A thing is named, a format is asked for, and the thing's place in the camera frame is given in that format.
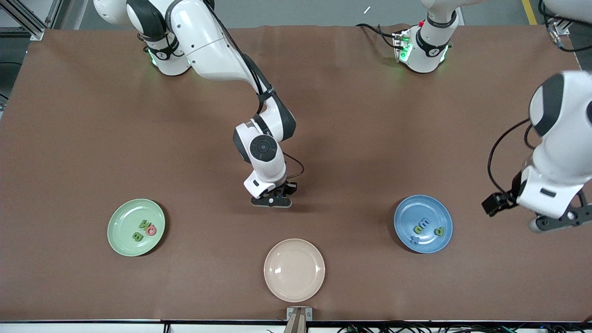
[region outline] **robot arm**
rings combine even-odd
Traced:
[[[590,0],[545,0],[544,3],[558,16],[592,24]]]
[[[133,27],[127,16],[125,0],[94,0],[96,12],[112,25]]]
[[[456,9],[475,5],[485,0],[421,0],[427,9],[427,18],[422,26],[416,25],[401,32],[396,42],[397,59],[418,73],[435,70],[448,51],[452,34],[458,26]]]
[[[556,15],[592,23],[592,0],[545,0]],[[530,229],[544,232],[578,226],[592,220],[592,206],[581,192],[592,179],[592,74],[565,71],[547,79],[535,91],[529,118],[542,138],[507,193],[483,201],[494,216],[523,206],[537,214]],[[575,196],[581,207],[571,202]]]
[[[105,0],[95,0],[95,7]],[[215,80],[241,80],[258,92],[265,109],[234,130],[233,142],[253,172],[244,186],[256,206],[289,207],[286,196],[296,184],[287,182],[284,155],[278,142],[294,134],[296,121],[251,58],[233,47],[213,13],[212,0],[127,0],[127,17],[141,33],[155,65],[166,75],[189,67]],[[122,16],[120,6],[108,15]]]
[[[232,48],[208,4],[202,0],[174,2],[167,9],[165,20],[168,29],[178,37],[191,67],[201,77],[216,81],[242,80],[256,91],[261,89],[259,99],[265,110],[238,125],[233,134],[241,157],[253,166],[244,186],[257,206],[291,206],[285,195],[293,193],[295,184],[286,182],[284,155],[278,142],[294,134],[296,122],[292,113],[253,60]],[[290,191],[284,191],[284,187],[290,187]],[[276,188],[280,193],[269,197]]]

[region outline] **blue plate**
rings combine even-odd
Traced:
[[[395,211],[395,231],[401,242],[419,253],[438,252],[452,237],[452,218],[444,205],[428,196],[411,196]]]

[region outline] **circular joint cap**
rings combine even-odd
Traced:
[[[269,162],[275,158],[275,154],[278,151],[278,143],[269,135],[260,135],[251,141],[249,149],[254,158]]]

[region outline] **cable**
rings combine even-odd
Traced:
[[[380,29],[380,24],[378,24],[378,31],[380,32],[380,37],[382,37],[382,40],[383,40],[383,41],[384,41],[384,42],[385,42],[387,45],[389,45],[389,46],[390,46],[390,47],[392,47],[393,49],[397,49],[397,50],[403,50],[403,46],[396,46],[396,45],[393,45],[393,44],[391,44],[391,43],[389,43],[389,42],[388,42],[387,38],[386,38],[386,37],[384,37],[384,33],[383,33],[383,32],[382,32],[382,30]]]
[[[470,332],[476,332],[476,331],[482,331],[482,332],[484,332],[484,331],[487,331],[486,328],[483,327],[483,326],[481,326],[481,325],[452,325],[452,326],[446,327],[446,329],[444,330],[444,333],[448,333],[448,331],[451,328],[460,328],[461,329],[460,331],[456,331],[454,333],[460,333],[460,332],[463,332],[463,331],[470,331]]]
[[[397,50],[403,50],[403,47],[401,47],[401,46],[395,46],[395,45],[389,43],[386,37],[392,38],[392,34],[400,33],[401,31],[406,30],[406,29],[395,31],[392,34],[385,34],[385,33],[382,32],[382,29],[380,28],[380,24],[378,24],[378,29],[376,29],[375,27],[373,27],[373,26],[371,26],[369,24],[366,24],[366,23],[356,24],[356,27],[368,28],[368,29],[374,31],[375,33],[379,34],[382,37],[382,39],[384,40],[384,42],[387,45],[389,45],[390,47],[392,47],[394,49],[397,49]]]
[[[571,22],[577,22],[580,23],[584,26],[587,26],[588,28],[592,28],[592,24],[588,23],[588,22],[583,22],[580,20],[574,20],[572,18],[567,18],[567,17],[563,17],[563,16],[558,16],[558,15],[551,15],[550,13],[548,13],[546,11],[545,8],[545,4],[543,4],[543,0],[539,0],[539,5],[538,5],[538,10],[539,13],[541,15],[543,15],[543,20],[545,21],[545,27],[547,28],[547,30],[549,30],[549,22],[548,19],[550,18],[555,18],[555,19],[559,19],[559,20],[565,20],[565,21],[571,21]],[[563,47],[563,44],[561,44],[561,42],[555,43],[557,45],[557,47],[559,47],[560,50],[565,51],[565,52],[580,52],[580,51],[586,51],[586,50],[590,50],[592,49],[592,45],[588,45],[585,47],[580,47],[579,49],[566,49]]]
[[[518,327],[516,327],[513,331],[516,332],[518,331],[520,328],[522,328],[522,326],[526,325],[525,322],[523,322],[522,324],[520,324]]]
[[[531,145],[530,142],[528,141],[528,133],[530,133],[530,130],[531,129],[532,129],[532,124],[529,124],[528,127],[526,128],[526,130],[524,131],[524,144],[528,148],[531,148],[532,150],[535,150],[535,147],[533,145]]]
[[[429,327],[427,327],[427,326],[425,326],[425,325],[423,325],[423,324],[420,324],[420,323],[416,322],[416,323],[415,323],[415,325],[417,325],[417,326],[419,326],[419,327],[423,327],[423,328],[425,328],[425,329],[426,329],[426,330],[427,330],[429,333],[432,333],[432,330],[431,330]]]
[[[249,72],[251,73],[251,75],[253,76],[253,80],[255,81],[255,85],[257,86],[257,94],[258,95],[263,94],[263,89],[261,88],[261,82],[259,82],[259,77],[255,73],[255,71],[253,70],[253,68],[249,64],[249,62],[247,61],[247,58],[244,56],[244,53],[240,50],[239,46],[236,44],[236,42],[234,41],[234,39],[232,38],[232,36],[228,32],[228,29],[226,29],[226,26],[222,23],[222,21],[220,21],[220,19],[218,18],[218,15],[216,15],[216,13],[214,13],[214,8],[212,8],[212,6],[210,5],[210,2],[206,1],[205,4],[208,6],[208,9],[210,10],[210,14],[212,14],[212,16],[218,22],[218,24],[220,25],[220,27],[224,31],[224,34],[226,35],[226,37],[228,37],[228,39],[230,40],[230,42],[232,43],[232,45],[236,49],[236,52],[238,52],[240,57],[243,58],[244,64],[249,69]],[[257,110],[257,114],[259,114],[261,112],[261,110],[263,110],[263,101],[259,101],[259,109]]]
[[[144,39],[144,37],[142,37],[142,35],[140,33],[138,33],[136,35],[136,37],[138,37],[139,41],[146,42],[146,40]],[[148,53],[148,45],[144,45],[144,48],[142,49],[142,51]]]
[[[176,55],[175,51],[173,50],[173,48],[170,46],[170,42],[169,42],[169,34],[165,34],[165,39],[166,39],[166,45],[169,47],[170,53],[176,57],[180,57],[183,55],[183,53]]]
[[[526,118],[524,120],[522,120],[520,123],[515,124],[514,126],[510,127],[507,131],[505,131],[498,139],[497,141],[493,144],[493,147],[491,147],[491,152],[489,153],[489,160],[487,161],[487,174],[489,175],[489,179],[491,180],[491,183],[497,187],[498,190],[500,190],[503,194],[508,195],[508,192],[506,192],[498,183],[497,181],[493,178],[493,174],[491,173],[491,160],[493,159],[493,153],[496,151],[497,146],[500,144],[500,142],[508,135],[510,134],[510,132],[512,132],[513,130],[517,129],[518,127],[526,124],[527,122],[529,122],[530,119]]]
[[[300,176],[301,174],[304,173],[304,164],[302,164],[302,162],[300,162],[299,160],[295,159],[294,157],[290,156],[289,154],[286,154],[284,152],[284,155],[286,155],[287,157],[291,158],[294,162],[298,163],[300,165],[300,172],[294,175],[289,175],[286,177],[286,179],[292,179],[292,178],[296,178],[298,176]]]
[[[366,24],[366,23],[360,23],[360,24],[356,24],[356,27],[363,27],[363,28],[368,28],[368,29],[370,29],[370,30],[374,31],[374,32],[375,32],[375,33],[377,33],[377,34],[381,34],[381,35],[383,35],[384,37],[392,37],[392,34],[385,34],[385,33],[383,33],[382,31],[380,31],[380,30],[376,29],[375,27],[373,27],[373,26],[371,26],[371,25],[369,25],[369,24]],[[394,34],[396,34],[396,33],[400,33],[401,31],[402,31],[402,30],[400,30],[400,31],[395,31],[395,32],[393,32],[393,33],[394,33]]]

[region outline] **table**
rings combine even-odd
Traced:
[[[395,27],[385,28],[393,31]],[[53,31],[31,44],[0,127],[0,319],[275,319],[289,303],[262,266],[287,238],[324,256],[318,320],[579,321],[592,307],[592,227],[537,235],[523,208],[489,218],[491,145],[564,69],[541,26],[459,27],[420,75],[354,27],[232,30],[294,113],[284,151],[306,166],[289,210],[252,207],[231,139],[257,106],[244,82],[161,75],[133,31]],[[509,187],[529,151],[498,147]],[[288,172],[298,166],[288,161]],[[415,254],[392,216],[439,199],[455,233]],[[168,218],[157,250],[122,257],[105,237],[122,203]]]

